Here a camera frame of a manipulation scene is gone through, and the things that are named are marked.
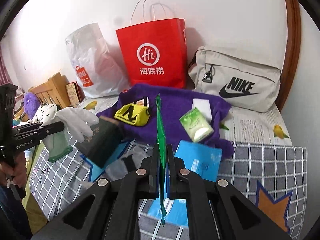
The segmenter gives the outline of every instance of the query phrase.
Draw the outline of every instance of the yellow bird print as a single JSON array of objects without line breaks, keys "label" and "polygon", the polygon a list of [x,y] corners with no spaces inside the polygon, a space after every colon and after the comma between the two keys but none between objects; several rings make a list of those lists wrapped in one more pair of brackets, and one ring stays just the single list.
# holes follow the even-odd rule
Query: yellow bird print
[{"label": "yellow bird print", "polygon": [[274,137],[279,137],[280,139],[283,139],[283,138],[289,138],[289,136],[287,136],[280,125],[276,124],[274,127],[273,127],[273,132],[275,133]]},{"label": "yellow bird print", "polygon": [[97,101],[92,101],[91,103],[89,103],[89,104],[87,104],[85,107],[84,107],[84,109],[86,109],[86,110],[91,110],[91,109],[95,109],[95,106],[97,105]]}]

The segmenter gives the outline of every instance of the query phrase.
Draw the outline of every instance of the yellow pouch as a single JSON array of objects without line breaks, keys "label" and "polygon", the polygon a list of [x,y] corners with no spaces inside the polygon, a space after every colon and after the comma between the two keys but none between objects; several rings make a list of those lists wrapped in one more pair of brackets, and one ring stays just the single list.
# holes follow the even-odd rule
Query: yellow pouch
[{"label": "yellow pouch", "polygon": [[149,117],[150,112],[147,106],[134,103],[123,106],[115,114],[115,119],[135,126],[144,126]]}]

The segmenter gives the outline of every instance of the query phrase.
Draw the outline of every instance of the green package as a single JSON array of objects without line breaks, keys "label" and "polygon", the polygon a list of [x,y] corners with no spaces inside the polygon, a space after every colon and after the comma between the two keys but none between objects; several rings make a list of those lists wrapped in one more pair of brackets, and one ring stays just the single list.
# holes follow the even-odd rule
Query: green package
[{"label": "green package", "polygon": [[164,217],[167,214],[164,206],[164,183],[165,183],[165,164],[166,164],[166,143],[165,133],[161,117],[161,100],[160,94],[156,96],[157,104],[157,143],[159,145],[160,152],[160,179],[159,179],[159,191],[160,191],[160,206],[161,206],[161,223],[164,226]]},{"label": "green package", "polygon": [[199,142],[213,133],[212,127],[196,107],[184,114],[180,122],[193,142]]}]

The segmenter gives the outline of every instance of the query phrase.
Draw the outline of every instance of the nike swoosh logo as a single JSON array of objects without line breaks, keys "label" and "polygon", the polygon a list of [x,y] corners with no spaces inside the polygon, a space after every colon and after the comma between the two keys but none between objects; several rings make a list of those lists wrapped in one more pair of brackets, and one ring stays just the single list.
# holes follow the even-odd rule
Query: nike swoosh logo
[{"label": "nike swoosh logo", "polygon": [[221,88],[220,92],[219,92],[219,95],[222,97],[222,98],[237,98],[237,97],[244,97],[244,96],[249,96],[249,95],[256,95],[258,93],[228,93],[226,91],[226,86],[225,85],[223,88]]}]

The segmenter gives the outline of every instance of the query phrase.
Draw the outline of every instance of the beige nike bag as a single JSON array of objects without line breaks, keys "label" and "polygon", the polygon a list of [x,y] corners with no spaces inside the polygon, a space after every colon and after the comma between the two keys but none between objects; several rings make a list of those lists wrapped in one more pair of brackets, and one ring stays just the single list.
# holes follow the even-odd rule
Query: beige nike bag
[{"label": "beige nike bag", "polygon": [[264,113],[278,96],[281,70],[260,55],[202,46],[190,65],[197,92],[220,96],[233,106]]}]

